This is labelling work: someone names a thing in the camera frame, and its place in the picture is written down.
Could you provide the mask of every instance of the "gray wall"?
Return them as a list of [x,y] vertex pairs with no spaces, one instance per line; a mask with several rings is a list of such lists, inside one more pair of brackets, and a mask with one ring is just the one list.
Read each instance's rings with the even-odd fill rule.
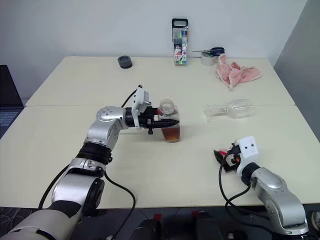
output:
[[274,69],[320,140],[320,0],[309,0]]
[[[172,17],[189,49],[274,65],[307,0],[0,0],[0,64],[28,99],[65,56],[172,56]],[[200,56],[189,51],[190,56]]]

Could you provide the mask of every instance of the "transparent glass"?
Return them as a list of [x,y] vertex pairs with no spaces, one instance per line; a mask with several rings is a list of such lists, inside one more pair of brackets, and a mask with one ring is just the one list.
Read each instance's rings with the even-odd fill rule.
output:
[[[179,120],[178,108],[170,99],[164,99],[160,102],[158,108],[158,118]],[[164,139],[168,143],[178,142],[180,139],[180,124],[161,128]]]
[[254,107],[252,101],[248,99],[235,99],[224,107],[208,105],[205,107],[204,113],[208,122],[214,117],[221,115],[228,115],[234,119],[241,119],[253,115]]

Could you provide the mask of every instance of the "white wall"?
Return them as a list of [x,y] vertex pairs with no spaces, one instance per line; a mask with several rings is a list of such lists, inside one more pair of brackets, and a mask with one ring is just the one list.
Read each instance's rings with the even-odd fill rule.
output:
[[171,19],[189,50],[274,64],[306,0],[0,0],[0,64],[28,99],[64,56],[171,56]]

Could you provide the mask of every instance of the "scissors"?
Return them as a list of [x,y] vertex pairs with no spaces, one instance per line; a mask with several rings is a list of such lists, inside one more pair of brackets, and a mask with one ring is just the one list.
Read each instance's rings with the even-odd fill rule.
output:
[[209,50],[197,50],[192,52],[205,53],[205,54],[212,55],[213,57],[219,57],[221,54],[225,53],[225,49],[223,47],[213,47]]

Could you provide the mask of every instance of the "pink cloth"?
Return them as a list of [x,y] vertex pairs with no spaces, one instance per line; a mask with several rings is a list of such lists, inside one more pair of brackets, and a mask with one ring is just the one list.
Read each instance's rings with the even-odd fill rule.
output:
[[215,72],[218,78],[229,88],[233,88],[238,83],[246,83],[258,79],[262,76],[262,71],[256,67],[240,67],[236,62],[227,64],[227,55],[221,54]]

